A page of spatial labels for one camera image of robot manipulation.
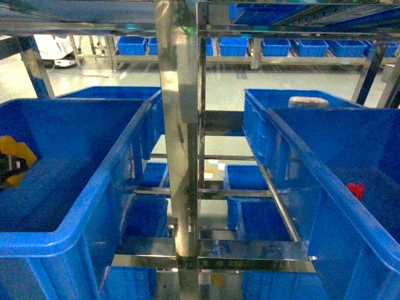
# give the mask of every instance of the gray floor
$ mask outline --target gray floor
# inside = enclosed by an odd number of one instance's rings
[[[0,64],[2,87],[0,102],[16,98],[35,98],[36,95],[19,55],[0,61]],[[54,69],[48,71],[48,74],[57,96],[88,86],[160,85],[156,64],[135,64],[123,66],[118,71],[111,71],[107,59],[97,61],[88,59],[81,67]],[[375,107],[385,87],[380,78],[381,75],[378,75],[374,82],[366,102],[368,107]],[[359,73],[350,67],[339,67],[333,71],[330,67],[264,66],[258,71],[247,71],[244,67],[212,66],[207,70],[206,109],[242,111],[245,88],[320,89],[350,99],[358,79]],[[164,138],[161,138],[154,152],[166,152]],[[207,137],[206,154],[251,155],[251,151],[242,137]],[[207,176],[211,180],[221,180],[226,163],[240,162],[207,161]],[[225,226],[226,209],[225,201],[203,201],[201,224]],[[176,291],[168,288],[172,280],[168,277],[174,278],[174,275],[166,275],[167,279],[163,279],[163,275],[159,276],[161,276],[160,282],[166,281],[166,284],[162,284],[164,289],[160,291],[158,299],[175,299]],[[236,284],[211,286],[208,293],[213,295],[211,299],[240,299],[240,279]]]

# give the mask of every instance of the stainless steel rack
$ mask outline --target stainless steel rack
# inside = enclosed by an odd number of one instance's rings
[[[93,39],[90,39],[92,54],[81,54],[74,45],[74,40],[71,39],[75,56],[79,59],[84,58],[106,58],[111,62],[114,70],[118,69],[120,64],[130,63],[156,63],[158,64],[158,56],[150,55],[147,50],[145,55],[121,55],[115,47],[115,36],[106,38],[107,55],[96,54],[94,50]],[[213,55],[206,56],[207,64],[243,64],[248,65],[250,69],[257,70],[262,65],[290,65],[290,66],[363,66],[366,63],[367,57],[336,57],[330,50],[327,51],[324,57],[301,57],[294,51],[291,51],[288,56],[284,57],[267,57],[262,55],[261,39],[252,39],[248,46],[247,56],[221,56],[219,49],[219,41],[214,38]],[[397,57],[384,57],[381,66],[394,64]]]
[[[373,56],[366,58],[353,101],[364,104],[373,79],[382,63],[387,43],[400,39],[398,18],[359,24],[362,16],[400,7],[399,0],[377,1],[305,1],[307,8],[272,26],[232,24],[228,18],[230,2],[280,3],[271,0],[154,0],[154,19],[143,21],[141,0],[68,1],[68,7],[56,12],[51,5],[61,1],[0,2],[0,33],[15,37],[0,40],[0,58],[21,53],[22,60],[40,98],[53,98],[49,79],[40,60],[34,39],[37,33],[156,36],[166,125],[169,190],[152,193],[171,195],[173,239],[131,239],[118,250],[114,264],[120,266],[152,266],[178,268],[181,299],[198,299],[201,294],[199,273],[228,270],[280,270],[313,272],[315,257],[307,256],[307,242],[301,241],[291,223],[279,191],[274,189],[268,173],[260,166],[271,194],[282,215],[291,242],[200,239],[198,219],[203,199],[210,195],[221,199],[221,188],[207,188],[204,180],[205,136],[224,136],[241,132],[242,112],[207,111],[206,37],[246,36],[259,41],[266,37],[312,39],[372,39]],[[86,5],[96,7],[99,18],[77,15]],[[380,107],[397,107],[400,102],[400,61],[389,79]],[[231,192],[241,195],[244,191]]]

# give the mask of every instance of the blue storage crate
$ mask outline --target blue storage crate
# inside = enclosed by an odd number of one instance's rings
[[[291,46],[288,39],[263,39],[262,55],[288,56]]]
[[[156,269],[111,267],[102,300],[151,300],[157,291]]]
[[[322,39],[300,39],[293,45],[299,56],[322,58],[328,50],[328,44]]]
[[[38,157],[0,191],[0,294],[99,299],[143,176],[141,131],[151,103],[15,100],[0,105],[0,136]]]
[[[229,18],[233,24],[272,25],[302,8],[303,4],[230,4]]]
[[[238,204],[236,237],[248,241],[290,241],[288,230],[272,198]]]
[[[167,238],[168,201],[158,197],[136,196],[127,220],[126,236]]]
[[[117,42],[119,55],[145,55],[147,39],[140,36],[122,36]]]
[[[245,89],[243,131],[258,162],[267,166],[270,139],[266,132],[267,108],[287,108],[293,96],[323,98],[334,108],[362,106],[322,91],[290,89]]]
[[[96,99],[140,99],[152,102],[152,113],[148,116],[147,144],[144,144],[144,158],[150,159],[151,151],[160,136],[165,133],[163,100],[161,89],[156,86],[92,86],[59,96],[59,98]]]
[[[270,109],[267,118],[269,172],[328,296],[399,299],[400,111]],[[360,201],[348,183],[365,186]]]
[[[316,273],[243,272],[243,300],[329,300]]]
[[[329,49],[338,58],[360,58],[367,46],[362,41],[328,41]]]
[[[150,55],[158,55],[157,38],[153,37],[149,40]]]
[[[219,40],[221,56],[247,56],[249,39],[223,37]]]
[[[363,43],[366,45],[366,49],[364,50],[364,55],[368,56],[369,52],[371,51],[371,47],[372,47],[373,43],[371,41],[363,41]],[[386,49],[384,57],[392,58],[396,54],[396,51],[399,49],[399,47],[400,47],[399,44],[387,45],[387,49]]]
[[[211,37],[207,37],[206,40],[206,54],[207,56],[213,56],[214,54],[214,41]]]
[[[149,161],[143,174],[142,187],[169,187],[168,165],[166,162]]]
[[[256,165],[227,164],[225,166],[224,189],[268,189],[263,175]],[[243,201],[263,201],[257,197],[227,196],[227,228],[236,231],[238,225],[238,209]]]

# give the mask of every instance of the red cap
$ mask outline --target red cap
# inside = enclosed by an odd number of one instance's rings
[[[365,186],[361,183],[349,183],[346,186],[349,191],[352,192],[353,195],[359,200],[361,200],[365,193]]]

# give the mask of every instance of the plastic bin rim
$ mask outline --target plastic bin rim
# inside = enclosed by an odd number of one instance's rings
[[[0,104],[0,107],[13,101]],[[110,169],[109,166],[115,165],[115,162],[121,160],[122,153],[129,145],[129,138],[140,129],[140,125],[144,121],[143,117],[150,108],[150,101],[144,101],[141,104],[55,231],[0,232],[0,257],[55,256],[72,248],[81,237],[85,224],[100,201],[97,196],[105,193],[111,180],[112,168]]]
[[[343,44],[341,43],[341,42],[348,42],[348,41],[359,42],[360,45],[343,45]],[[356,40],[339,39],[339,40],[333,40],[332,42],[334,42],[335,44],[338,44],[338,45],[340,45],[340,46],[342,46],[342,47],[364,47],[364,48],[367,47],[367,45],[365,44],[365,42],[360,41],[360,40],[358,40],[358,39],[356,39]]]
[[[124,39],[126,38],[136,38],[136,39],[143,39],[141,42],[123,42]],[[117,42],[117,46],[121,45],[144,45],[147,41],[147,38],[142,37],[142,36],[121,36]]]
[[[285,41],[285,44],[266,44],[265,43],[265,40],[266,39],[262,39],[262,44],[263,45],[265,45],[265,46],[276,46],[276,47],[291,47],[292,46],[292,44],[290,43],[290,41],[289,41],[289,39],[275,39],[275,40],[279,40],[279,41]]]
[[[327,42],[323,39],[298,39],[299,43],[302,44],[304,47],[324,47],[324,48],[328,48],[329,45],[327,44]],[[306,45],[303,44],[303,41],[321,41],[323,45]]]
[[[64,99],[64,98],[68,98],[68,99],[95,99],[95,100],[101,100],[101,99],[105,99],[105,100],[116,100],[116,99],[109,99],[109,98],[95,98],[95,97],[91,97],[91,98],[76,98],[76,97],[69,97],[68,95],[70,95],[71,93],[78,93],[81,91],[85,91],[87,89],[95,89],[95,88],[102,88],[102,89],[110,89],[110,88],[119,88],[119,89],[129,89],[129,88],[138,88],[138,89],[156,89],[158,88],[159,90],[154,93],[149,99],[142,99],[142,100],[150,100],[152,101],[155,97],[157,97],[158,95],[161,94],[161,88],[159,86],[88,86],[85,87],[83,89],[78,89],[77,91],[73,91],[73,92],[68,92],[66,94],[60,95],[57,97],[57,99]]]
[[[400,245],[382,227],[375,217],[356,199],[349,189],[339,180],[336,175],[313,153],[313,151],[303,142],[303,140],[289,127],[289,125],[279,117],[275,110],[266,110],[267,117],[272,124],[282,134],[282,137],[293,147],[306,164],[309,171],[316,177],[319,183],[331,196],[336,205],[346,215],[349,222],[355,227],[357,232],[364,238],[365,242],[374,251],[376,256],[389,269],[400,273]],[[338,110],[358,110],[357,108],[335,108]],[[392,109],[378,109],[381,111],[392,111]]]
[[[317,89],[244,89],[244,93],[247,94],[253,101],[254,103],[256,103],[256,105],[260,108],[260,109],[265,109],[265,107],[258,101],[258,99],[252,94],[252,91],[282,91],[282,92],[287,92],[287,91],[291,91],[291,92],[314,92],[314,93],[322,93],[328,96],[332,96],[335,98],[338,98],[339,100],[345,101],[347,103],[350,103],[354,106],[357,106],[359,108],[365,108],[364,106],[348,101],[342,97],[338,97],[334,94],[331,94],[330,92],[324,92],[324,91],[320,91]]]

